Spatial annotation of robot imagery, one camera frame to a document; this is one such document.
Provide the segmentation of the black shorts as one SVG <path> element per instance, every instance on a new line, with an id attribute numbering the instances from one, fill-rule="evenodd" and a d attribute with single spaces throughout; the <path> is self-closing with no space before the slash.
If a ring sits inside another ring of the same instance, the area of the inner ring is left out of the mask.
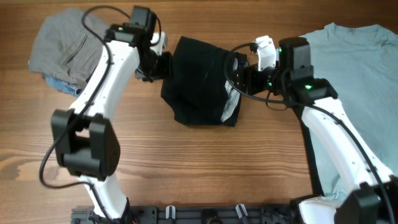
<path id="1" fill-rule="evenodd" d="M 181 37 L 172 57 L 172 78 L 163 81 L 161 97 L 184 125 L 225 125 L 238 120 L 241 95 L 224 75 L 248 65 L 245 54 L 231 53 L 200 40 Z"/>

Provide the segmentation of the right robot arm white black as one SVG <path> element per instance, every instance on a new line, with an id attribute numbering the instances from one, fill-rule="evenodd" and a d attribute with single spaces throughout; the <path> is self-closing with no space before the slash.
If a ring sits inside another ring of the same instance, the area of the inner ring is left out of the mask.
<path id="1" fill-rule="evenodd" d="M 266 205 L 264 223 L 396 223 L 397 177 L 370 150 L 349 120 L 336 90 L 324 78 L 315 78 L 310 44 L 303 37 L 273 43 L 263 36 L 249 43 L 258 57 L 255 65 L 240 64 L 236 49 L 223 64 L 228 83 L 241 95 L 256 99 L 262 91 L 272 102 L 294 111 L 300 121 L 307 152 L 311 135 L 325 148 L 347 190 L 344 200 L 324 195 L 314 158 L 308 160 L 311 195 L 288 205 Z"/>

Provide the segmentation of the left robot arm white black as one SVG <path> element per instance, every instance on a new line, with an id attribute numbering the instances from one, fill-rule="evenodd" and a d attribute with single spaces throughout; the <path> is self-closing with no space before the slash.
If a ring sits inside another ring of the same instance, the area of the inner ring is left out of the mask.
<path id="1" fill-rule="evenodd" d="M 72 216 L 72 223 L 136 223 L 116 177 L 121 148 L 111 121 L 129 79 L 170 78 L 172 55 L 160 19 L 147 7 L 134 7 L 126 23 L 111 25 L 99 40 L 101 59 L 83 93 L 68 110 L 53 112 L 49 152 L 94 204 Z"/>

